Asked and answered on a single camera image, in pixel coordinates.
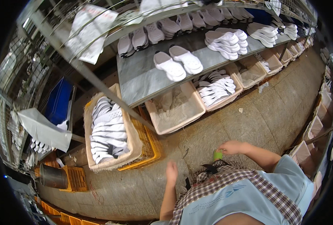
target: blue bin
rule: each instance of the blue bin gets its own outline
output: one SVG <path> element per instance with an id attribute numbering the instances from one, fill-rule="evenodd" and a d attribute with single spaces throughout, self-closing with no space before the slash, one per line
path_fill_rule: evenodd
<path id="1" fill-rule="evenodd" d="M 62 123 L 68 113 L 70 93 L 73 86 L 62 78 L 53 88 L 47 101 L 45 117 L 53 124 Z"/>

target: shelf post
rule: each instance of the shelf post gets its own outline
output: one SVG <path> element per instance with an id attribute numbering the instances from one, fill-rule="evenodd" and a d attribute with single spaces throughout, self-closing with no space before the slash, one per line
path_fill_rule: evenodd
<path id="1" fill-rule="evenodd" d="M 281 55 L 280 55 L 280 57 L 279 57 L 279 61 L 281 60 L 281 58 L 283 58 L 284 53 L 285 53 L 285 51 L 286 51 L 286 47 L 288 46 L 288 43 L 289 43 L 289 42 L 286 42 L 286 43 L 284 44 L 284 48 L 283 48 L 283 51 L 281 52 Z"/>
<path id="2" fill-rule="evenodd" d="M 103 92 L 108 98 L 115 101 L 121 108 L 123 108 L 129 115 L 139 120 L 143 125 L 156 133 L 155 128 L 131 109 L 123 100 L 121 100 L 116 94 L 111 92 L 109 88 L 86 66 L 82 61 L 79 61 L 74 57 L 74 54 L 65 46 L 60 47 L 62 43 L 60 40 L 52 34 L 53 29 L 47 21 L 44 21 L 43 14 L 40 10 L 34 12 L 30 19 L 35 26 L 40 30 L 41 34 L 47 38 L 53 48 L 73 66 L 83 77 L 85 77 L 94 87 Z"/>

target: worker's arm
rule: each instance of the worker's arm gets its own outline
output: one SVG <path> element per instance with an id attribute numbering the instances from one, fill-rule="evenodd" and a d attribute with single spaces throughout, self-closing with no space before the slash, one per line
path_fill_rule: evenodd
<path id="1" fill-rule="evenodd" d="M 265 172 L 272 173 L 281 156 L 246 142 L 227 141 L 218 147 L 225 155 L 244 154 L 256 162 Z"/>
<path id="2" fill-rule="evenodd" d="M 160 220 L 171 220 L 173 218 L 173 210 L 175 202 L 177 202 L 177 192 L 175 190 L 177 177 L 177 164 L 173 161 L 169 161 L 166 166 L 166 187 L 160 208 Z"/>

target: printed logo on shirt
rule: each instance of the printed logo on shirt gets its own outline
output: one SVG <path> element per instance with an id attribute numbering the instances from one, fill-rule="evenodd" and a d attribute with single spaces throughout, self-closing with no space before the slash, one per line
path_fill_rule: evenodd
<path id="1" fill-rule="evenodd" d="M 227 191 L 225 197 L 227 198 L 227 197 L 231 196 L 234 192 L 236 192 L 240 189 L 243 189 L 244 187 L 246 187 L 246 185 L 238 184 L 238 185 L 232 186 L 233 190 Z"/>

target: wire rack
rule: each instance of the wire rack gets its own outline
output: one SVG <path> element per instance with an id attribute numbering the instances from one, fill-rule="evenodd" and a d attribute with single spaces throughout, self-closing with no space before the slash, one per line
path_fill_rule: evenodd
<path id="1" fill-rule="evenodd" d="M 28 133 L 17 119 L 19 110 L 43 111 L 51 89 L 63 75 L 74 71 L 50 47 L 31 21 L 12 34 L 0 64 L 0 154 L 18 168 Z"/>

